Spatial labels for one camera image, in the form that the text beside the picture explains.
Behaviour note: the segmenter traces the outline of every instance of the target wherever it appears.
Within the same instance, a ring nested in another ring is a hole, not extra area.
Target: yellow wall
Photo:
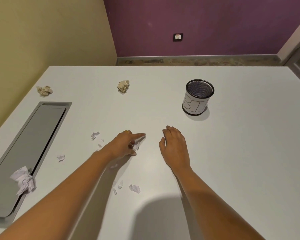
[[[48,66],[113,66],[103,0],[0,0],[0,126]]]

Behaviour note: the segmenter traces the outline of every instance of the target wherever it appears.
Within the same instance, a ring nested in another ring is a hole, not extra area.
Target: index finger
[[[136,134],[130,134],[130,139],[131,140],[136,140],[139,139],[140,137],[145,136],[146,133],[136,133]]]

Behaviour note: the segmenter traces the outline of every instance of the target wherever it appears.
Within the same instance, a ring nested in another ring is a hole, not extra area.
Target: table surface
[[[196,78],[212,83],[215,94],[207,111],[191,117],[181,105]],[[124,95],[116,88],[121,80],[131,84]],[[45,85],[53,94],[42,98],[36,86]],[[170,125],[186,138],[194,171],[264,238],[300,239],[300,81],[287,67],[49,67],[1,126],[0,157],[39,101],[72,106],[16,219],[98,148],[92,132],[108,143],[131,130],[146,133],[137,156],[105,170],[73,238],[198,239],[158,147]],[[116,195],[113,180],[123,180]]]

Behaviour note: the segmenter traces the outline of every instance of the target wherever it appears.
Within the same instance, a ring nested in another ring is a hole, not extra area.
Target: right hand
[[[174,173],[183,169],[191,169],[186,140],[181,132],[170,126],[162,131],[165,139],[164,137],[161,138],[159,147],[166,164],[171,167]]]

